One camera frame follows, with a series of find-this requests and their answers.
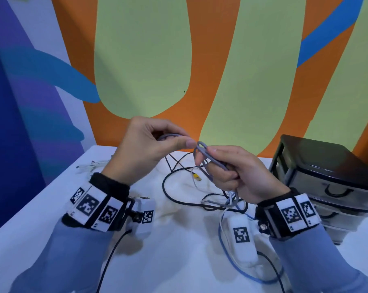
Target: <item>forearm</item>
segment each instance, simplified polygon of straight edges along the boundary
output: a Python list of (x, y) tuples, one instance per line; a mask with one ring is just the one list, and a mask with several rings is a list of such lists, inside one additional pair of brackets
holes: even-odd
[(56, 224), (44, 250), (10, 293), (94, 293), (113, 232)]
[(270, 242), (294, 292), (368, 292), (368, 277), (345, 261), (321, 224), (287, 241)]

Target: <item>mural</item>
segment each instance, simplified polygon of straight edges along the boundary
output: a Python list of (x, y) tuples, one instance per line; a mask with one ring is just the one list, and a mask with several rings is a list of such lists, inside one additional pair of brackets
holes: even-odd
[(0, 0), (0, 56), (46, 182), (134, 115), (368, 163), (368, 0)]

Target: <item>black wrist strap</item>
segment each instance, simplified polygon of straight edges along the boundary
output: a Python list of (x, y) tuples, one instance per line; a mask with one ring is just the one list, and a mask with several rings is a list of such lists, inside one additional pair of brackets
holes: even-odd
[(320, 218), (306, 194), (295, 188), (256, 207), (259, 231), (285, 240), (317, 226)]
[(67, 213), (62, 217), (62, 223), (69, 227), (81, 227), (81, 228), (91, 228), (92, 224), (97, 220), (100, 213), (104, 210), (111, 197), (123, 202), (122, 208), (119, 210), (115, 217), (115, 221), (109, 227), (109, 231), (117, 230), (121, 228), (121, 222), (119, 222), (125, 215), (126, 207), (128, 203), (128, 195), (130, 193), (130, 187), (128, 185), (119, 183), (113, 179), (104, 176), (101, 173), (94, 173), (89, 181), (94, 187), (98, 188), (107, 196), (101, 202), (101, 204), (96, 208), (93, 215), (89, 218), (85, 225), (79, 223)]

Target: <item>left hand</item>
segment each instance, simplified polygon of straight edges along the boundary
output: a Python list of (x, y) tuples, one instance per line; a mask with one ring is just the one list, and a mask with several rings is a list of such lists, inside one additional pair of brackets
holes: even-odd
[[(182, 137), (156, 140), (165, 133), (178, 133)], [(122, 142), (101, 173), (131, 186), (151, 172), (169, 153), (195, 146), (196, 141), (169, 120), (136, 116), (131, 119)]]

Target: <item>tabletop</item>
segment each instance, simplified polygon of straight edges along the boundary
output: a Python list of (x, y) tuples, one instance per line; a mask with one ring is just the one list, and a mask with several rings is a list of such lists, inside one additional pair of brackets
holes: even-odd
[[(65, 213), (66, 202), (88, 178), (88, 173), (80, 172), (76, 166), (107, 160), (114, 151), (115, 147), (91, 147), (0, 228), (0, 293), (8, 292), (16, 276), (35, 262), (56, 222)], [(183, 154), (185, 152), (174, 152), (173, 156), (179, 158)], [(261, 160), (266, 166), (271, 161)], [(171, 165), (176, 163), (170, 157), (168, 161)], [(193, 166), (193, 158), (185, 157), (182, 164)], [(221, 211), (182, 206), (165, 197), (161, 184), (168, 173), (167, 163), (162, 159), (150, 174), (131, 187), (130, 196), (155, 198), (153, 230), (143, 241), (130, 236), (123, 238), (109, 264), (100, 292), (224, 293), (232, 289), (281, 292), (278, 283), (256, 283), (231, 266), (218, 238)], [(183, 202), (199, 203), (207, 193), (220, 193), (205, 177), (196, 185), (198, 189), (190, 173), (179, 171), (167, 179), (165, 187), (170, 196)], [(248, 213), (253, 215), (254, 209), (254, 205), (249, 205)], [(122, 233), (115, 233), (107, 254)], [(258, 234), (256, 238), (256, 247), (280, 267), (266, 236)], [(338, 249), (350, 265), (368, 276), (368, 218), (357, 232), (345, 238)], [(267, 264), (253, 269), (252, 273), (264, 279), (274, 277)], [(288, 287), (286, 276), (282, 279)]]

